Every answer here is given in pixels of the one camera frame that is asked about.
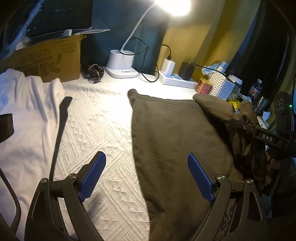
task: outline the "white power adapter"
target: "white power adapter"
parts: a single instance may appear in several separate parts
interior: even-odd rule
[[[166,76],[166,77],[171,77],[173,69],[175,67],[175,62],[168,60],[165,58],[163,62],[163,66],[161,68],[161,72]]]

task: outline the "blue gripper pad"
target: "blue gripper pad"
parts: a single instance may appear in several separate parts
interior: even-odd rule
[[[215,200],[215,196],[213,193],[213,183],[192,153],[188,155],[187,162],[189,170],[191,171],[191,174],[203,198],[212,203]]]
[[[79,199],[84,202],[89,198],[106,166],[106,155],[101,152],[81,182]]]

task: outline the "blue curtain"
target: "blue curtain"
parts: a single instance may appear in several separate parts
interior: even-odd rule
[[[120,49],[145,10],[152,4],[148,0],[94,0],[93,14],[105,23],[111,30],[103,33],[88,34],[81,43],[81,63],[93,59],[105,66],[110,50]],[[155,6],[146,15],[134,36],[143,40],[152,50],[157,61],[162,40],[167,29],[169,15]],[[133,39],[125,50],[134,53],[141,52],[145,45]],[[136,55],[133,67],[139,68],[143,63],[144,53]],[[148,51],[144,67],[154,70],[156,65]]]

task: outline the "metal screw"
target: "metal screw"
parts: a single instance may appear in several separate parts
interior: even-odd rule
[[[217,179],[218,180],[224,180],[225,179],[225,176],[223,176],[222,174],[220,174],[220,175],[217,176]]]
[[[254,181],[252,179],[247,179],[247,183],[250,184],[250,185],[253,185]]]
[[[41,180],[40,180],[40,183],[41,184],[44,184],[44,183],[46,183],[47,182],[47,178],[42,178]]]
[[[71,173],[69,176],[68,176],[68,178],[69,179],[75,179],[77,177],[77,174],[76,173]]]

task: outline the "white perforated basket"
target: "white perforated basket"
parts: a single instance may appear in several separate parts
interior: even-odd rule
[[[214,72],[209,81],[213,84],[210,95],[217,96],[222,100],[227,100],[235,84],[226,80],[226,77],[220,73]]]

